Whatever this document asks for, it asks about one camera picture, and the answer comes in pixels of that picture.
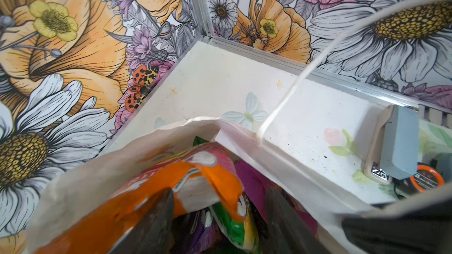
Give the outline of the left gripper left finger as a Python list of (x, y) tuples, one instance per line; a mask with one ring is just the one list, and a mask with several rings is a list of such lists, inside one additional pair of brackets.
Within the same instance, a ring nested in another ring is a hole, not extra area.
[(167, 254), (171, 248), (174, 217), (174, 195), (165, 189), (154, 196), (156, 200), (144, 217), (126, 231), (111, 248), (111, 254)]

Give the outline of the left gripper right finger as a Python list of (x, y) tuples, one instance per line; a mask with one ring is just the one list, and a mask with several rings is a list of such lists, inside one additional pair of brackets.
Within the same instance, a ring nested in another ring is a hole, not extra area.
[(266, 191), (265, 197), (268, 239), (266, 254), (327, 254), (305, 222), (276, 188)]

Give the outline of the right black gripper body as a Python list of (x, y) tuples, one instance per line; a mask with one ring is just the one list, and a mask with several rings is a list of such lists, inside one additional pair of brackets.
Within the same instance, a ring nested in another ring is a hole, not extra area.
[(411, 212), (401, 218), (346, 218), (349, 242), (367, 254), (450, 254), (452, 201)]

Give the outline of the white floral paper bag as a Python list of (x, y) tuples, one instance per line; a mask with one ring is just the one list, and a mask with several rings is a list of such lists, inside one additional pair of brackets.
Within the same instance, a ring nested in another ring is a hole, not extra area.
[(233, 163), (237, 159), (247, 162), (298, 200), (333, 238), (333, 243), (321, 242), (329, 252), (366, 254), (346, 238), (342, 227), (346, 218), (401, 218), (452, 200), (452, 185), (445, 183), (403, 200), (383, 192), (381, 184), (368, 178), (363, 169), (377, 120), (386, 107), (308, 76), (337, 44), (361, 28), (405, 8), (440, 1), (449, 0), (407, 0), (342, 32), (295, 76), (256, 131), (220, 114), (179, 119), (138, 137), (121, 128), (95, 159), (115, 151), (149, 156), (164, 145), (179, 154), (202, 143), (219, 143)]

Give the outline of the green white snack bag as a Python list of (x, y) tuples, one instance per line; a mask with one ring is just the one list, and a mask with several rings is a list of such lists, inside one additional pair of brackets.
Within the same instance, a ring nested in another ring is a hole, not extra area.
[(248, 196), (243, 193), (238, 202), (238, 212), (245, 215), (242, 222), (233, 220), (222, 203), (208, 207), (221, 233), (237, 249), (246, 254), (261, 254), (260, 238), (254, 222)]

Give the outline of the purple grape gummy bag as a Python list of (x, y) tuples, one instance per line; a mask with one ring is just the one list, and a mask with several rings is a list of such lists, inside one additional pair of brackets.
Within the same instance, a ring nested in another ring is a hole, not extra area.
[(172, 232), (172, 254), (200, 254), (224, 237), (209, 208), (175, 218)]

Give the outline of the orange red candy bag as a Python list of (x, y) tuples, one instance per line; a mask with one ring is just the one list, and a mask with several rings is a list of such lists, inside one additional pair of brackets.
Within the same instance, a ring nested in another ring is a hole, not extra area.
[(230, 153), (206, 142), (179, 154), (170, 146), (149, 156), (115, 151), (53, 179), (27, 227), (32, 254), (110, 254), (144, 217), (159, 192), (171, 189), (174, 218), (222, 203), (235, 221), (244, 187)]

